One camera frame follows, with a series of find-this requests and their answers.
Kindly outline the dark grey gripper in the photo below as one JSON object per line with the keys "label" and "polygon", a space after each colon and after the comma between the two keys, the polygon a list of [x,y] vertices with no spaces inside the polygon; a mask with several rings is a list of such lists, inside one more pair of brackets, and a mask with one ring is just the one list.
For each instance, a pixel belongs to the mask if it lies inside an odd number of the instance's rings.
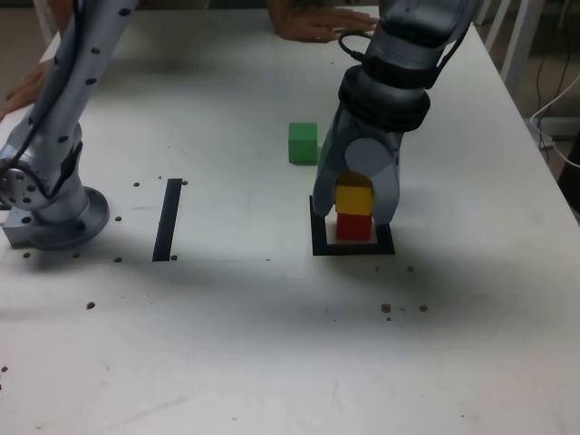
{"label": "dark grey gripper", "polygon": [[[353,134],[350,142],[349,128]],[[347,164],[349,170],[364,175],[372,183],[375,223],[390,224],[400,197],[395,158],[400,156],[401,141],[401,133],[350,117],[344,107],[339,107],[321,149],[314,181],[314,212],[321,217],[329,214],[334,205],[334,186]]]}

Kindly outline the person's left hand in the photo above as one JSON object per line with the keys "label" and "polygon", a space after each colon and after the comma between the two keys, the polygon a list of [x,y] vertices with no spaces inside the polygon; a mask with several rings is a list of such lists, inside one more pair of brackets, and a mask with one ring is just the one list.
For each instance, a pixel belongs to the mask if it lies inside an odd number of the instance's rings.
{"label": "person's left hand", "polygon": [[321,5],[318,1],[272,0],[266,9],[275,33],[287,41],[328,43],[342,31],[370,32],[378,22],[369,14]]}

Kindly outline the person's right hand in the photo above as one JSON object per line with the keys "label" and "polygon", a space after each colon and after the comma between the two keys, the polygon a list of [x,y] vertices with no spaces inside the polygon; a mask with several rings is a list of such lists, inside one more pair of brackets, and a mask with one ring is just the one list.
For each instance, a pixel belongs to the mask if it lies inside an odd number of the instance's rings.
{"label": "person's right hand", "polygon": [[34,103],[44,86],[51,67],[51,61],[38,63],[28,75],[22,78],[5,96],[1,116],[4,117]]}

